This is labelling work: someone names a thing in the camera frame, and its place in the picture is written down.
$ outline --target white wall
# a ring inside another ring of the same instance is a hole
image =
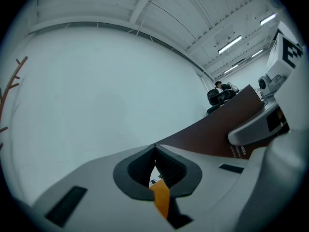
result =
[[[214,85],[213,81],[210,80],[210,78],[208,78],[205,75],[203,75],[202,78],[203,78],[204,83],[206,85],[207,91],[210,91],[211,89],[215,88],[215,85]]]
[[[2,90],[24,56],[0,139],[1,159],[14,166],[29,204],[81,164],[154,143],[210,107],[191,63],[122,31],[68,27],[34,36],[0,69]]]
[[[239,89],[245,88],[250,84],[253,88],[259,88],[258,79],[265,74],[265,68],[269,57],[269,51],[257,57],[239,71],[227,76],[220,81],[222,83],[230,82]]]

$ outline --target white surface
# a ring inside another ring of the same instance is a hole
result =
[[[245,88],[248,84],[253,88],[259,88],[258,79],[265,73],[268,57],[269,52],[264,53],[261,56],[256,56],[256,60],[220,81],[222,83],[230,82],[231,84],[236,85],[239,89]]]
[[[298,43],[298,40],[296,39],[292,31],[282,21],[279,23],[278,29],[294,44]]]
[[[228,164],[245,168],[248,163],[246,159],[210,156],[168,145],[163,145],[163,147],[193,161],[201,168],[202,179],[194,192],[189,196],[177,198],[179,210],[183,214],[189,215],[194,221],[197,221],[199,218],[202,219],[203,214],[213,209],[228,194],[229,190],[241,176],[238,173],[220,169],[219,166]],[[195,222],[192,223],[191,231],[203,231],[195,230],[193,228],[194,224]]]
[[[291,130],[309,128],[308,79],[309,57],[308,53],[305,52],[292,74],[275,93],[275,99]]]
[[[200,213],[194,221],[194,230],[180,228],[179,231],[232,232],[240,219],[256,181],[259,177],[266,147],[254,150],[240,177],[228,192],[206,212]]]
[[[283,39],[286,38],[282,34],[278,34],[275,44],[273,45],[269,59],[266,66],[265,74],[272,80],[277,75],[288,77],[294,68],[292,68],[286,61],[283,60]],[[289,52],[295,51],[297,53],[297,50],[292,50],[288,47]],[[301,59],[300,56],[290,58],[288,56],[288,59],[295,65],[299,63],[299,60]]]
[[[156,168],[156,166],[154,166],[154,169],[151,172],[150,179],[149,179],[149,187],[151,187],[153,185],[152,181],[155,181],[155,183],[156,183],[161,179],[162,178],[160,178],[160,173],[159,173],[158,169]]]
[[[12,141],[2,151],[11,154],[30,205],[81,164],[154,143],[210,107],[191,63],[122,31],[69,27],[38,35],[1,69],[2,89],[24,56],[1,138]]]

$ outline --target brown cardboard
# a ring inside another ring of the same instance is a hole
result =
[[[263,108],[263,103],[250,86],[246,86],[210,115],[195,124],[157,142],[201,154],[249,159],[253,150],[267,146],[271,139],[244,146],[232,146],[228,133]]]

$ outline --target black slot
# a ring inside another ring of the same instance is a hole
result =
[[[279,108],[273,111],[270,115],[266,117],[269,132],[272,132],[280,125],[280,119],[278,116]]]
[[[244,168],[236,167],[228,164],[222,164],[219,168],[241,174]]]
[[[154,151],[149,150],[131,162],[127,168],[130,177],[148,188],[151,172],[155,167]]]
[[[164,153],[162,150],[157,149],[155,157],[155,165],[168,188],[180,182],[187,174],[186,166],[183,163]]]
[[[86,188],[73,187],[45,217],[52,223],[63,227],[86,192]]]

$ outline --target ceiling beam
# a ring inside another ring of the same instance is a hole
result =
[[[215,65],[219,61],[221,61],[224,58],[228,57],[229,54],[231,54],[234,51],[238,50],[239,48],[241,48],[242,46],[244,46],[245,44],[247,44],[248,42],[253,40],[255,37],[259,36],[261,33],[264,33],[266,31],[270,30],[273,26],[275,26],[277,24],[278,24],[277,22],[272,22],[272,23],[269,23],[268,25],[265,24],[265,26],[260,27],[257,31],[253,32],[252,34],[250,34],[249,36],[247,36],[246,38],[241,40],[239,43],[237,43],[234,46],[232,46],[231,48],[229,48],[229,51],[225,51],[220,56],[215,58],[213,61],[211,61],[210,63],[205,65],[205,69],[207,70],[207,69],[211,68],[213,65]]]
[[[263,44],[264,40],[261,40],[258,44],[247,50],[245,53],[239,55],[235,59],[231,60],[229,63],[225,64],[221,68],[217,69],[211,75],[214,77],[214,79],[218,78],[223,72],[227,71],[231,66],[235,65],[238,61],[241,59],[246,59],[248,57],[251,57],[254,53],[258,52],[261,50],[261,46]]]
[[[221,32],[226,26],[233,23],[237,20],[240,16],[246,14],[249,10],[253,9],[254,7],[258,6],[260,0],[252,0],[251,2],[247,3],[246,5],[242,6],[240,9],[236,10],[234,13],[229,15],[226,19],[219,22],[216,26],[210,29],[207,33],[205,33],[201,38],[198,39],[191,47],[188,48],[187,53],[193,54],[199,47],[205,44],[210,38],[216,36],[219,32]]]
[[[135,24],[137,18],[140,16],[143,8],[146,6],[148,0],[139,0],[130,16],[130,23]]]
[[[205,71],[205,68],[191,55],[187,54],[185,50],[183,50],[180,46],[175,44],[172,40],[169,38],[166,38],[163,35],[160,35],[156,32],[153,32],[149,29],[146,28],[140,28],[139,25],[136,24],[131,24],[128,21],[123,21],[119,19],[114,19],[114,18],[108,18],[108,17],[103,17],[103,16],[90,16],[90,15],[77,15],[77,16],[67,16],[67,17],[61,17],[57,19],[52,19],[49,21],[45,21],[42,23],[39,23],[33,27],[31,27],[30,33],[34,33],[35,31],[38,31],[40,29],[44,29],[47,27],[59,25],[59,24],[66,24],[66,23],[73,23],[73,22],[101,22],[101,23],[107,23],[107,24],[114,24],[114,25],[119,25],[122,27],[126,27],[128,29],[134,29],[134,30],[140,30],[140,32],[148,34],[152,36],[153,38],[157,38],[158,40],[168,44],[175,50],[179,51],[181,54],[183,54],[185,57],[187,57],[189,60],[191,60],[193,63],[195,63],[200,69]],[[208,78],[213,80],[209,74],[206,72],[203,72]]]

